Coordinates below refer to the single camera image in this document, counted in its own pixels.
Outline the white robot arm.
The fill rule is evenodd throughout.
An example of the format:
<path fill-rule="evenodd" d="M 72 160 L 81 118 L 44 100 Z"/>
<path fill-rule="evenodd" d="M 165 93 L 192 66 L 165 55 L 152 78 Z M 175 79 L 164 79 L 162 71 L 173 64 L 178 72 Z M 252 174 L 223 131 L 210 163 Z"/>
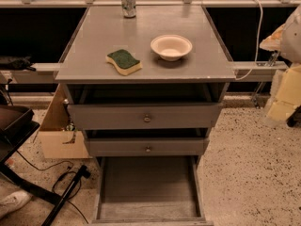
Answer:
<path fill-rule="evenodd" d="M 301 105 L 301 5 L 286 22 L 260 43 L 266 51 L 278 51 L 291 61 L 280 80 L 274 101 L 267 117 L 275 121 L 286 121 Z"/>

